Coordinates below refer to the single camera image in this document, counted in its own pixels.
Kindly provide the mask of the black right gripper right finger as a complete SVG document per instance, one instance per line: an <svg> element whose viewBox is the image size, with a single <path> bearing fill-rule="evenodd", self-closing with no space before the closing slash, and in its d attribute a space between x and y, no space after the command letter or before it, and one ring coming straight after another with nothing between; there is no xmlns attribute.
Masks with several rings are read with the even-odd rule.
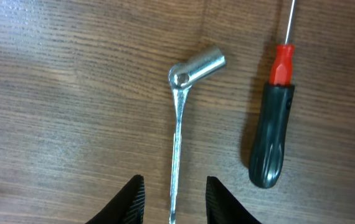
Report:
<svg viewBox="0 0 355 224"><path fill-rule="evenodd" d="M206 215L208 224L260 224L222 182L213 176L207 177Z"/></svg>

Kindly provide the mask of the black red precision screwdriver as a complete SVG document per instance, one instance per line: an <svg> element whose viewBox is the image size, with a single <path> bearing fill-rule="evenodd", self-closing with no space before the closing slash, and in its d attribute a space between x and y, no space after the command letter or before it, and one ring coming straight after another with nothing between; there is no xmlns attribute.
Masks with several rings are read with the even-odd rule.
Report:
<svg viewBox="0 0 355 224"><path fill-rule="evenodd" d="M248 175L254 185L273 187L283 167L286 129L295 86L291 84L293 54L291 43L297 0L291 0L284 43L276 46L270 78L264 84L260 116L252 145Z"/></svg>

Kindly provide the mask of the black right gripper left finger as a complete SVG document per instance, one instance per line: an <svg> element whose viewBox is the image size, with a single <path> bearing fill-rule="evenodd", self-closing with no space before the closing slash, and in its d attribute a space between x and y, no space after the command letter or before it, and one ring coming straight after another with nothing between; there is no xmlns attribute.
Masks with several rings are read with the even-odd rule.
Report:
<svg viewBox="0 0 355 224"><path fill-rule="evenodd" d="M87 224L142 224L144 204L144 177L134 175Z"/></svg>

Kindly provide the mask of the silver socket wrench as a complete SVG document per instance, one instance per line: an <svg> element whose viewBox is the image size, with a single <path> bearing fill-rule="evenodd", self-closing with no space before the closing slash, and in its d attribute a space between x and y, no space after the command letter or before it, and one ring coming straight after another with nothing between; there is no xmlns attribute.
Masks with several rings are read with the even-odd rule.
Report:
<svg viewBox="0 0 355 224"><path fill-rule="evenodd" d="M224 66L226 66L225 55L220 48L213 46L186 62L173 65L168 73L176 121L169 193L169 224L175 224L176 222L176 202L182 146L182 118L189 92L195 83L206 79Z"/></svg>

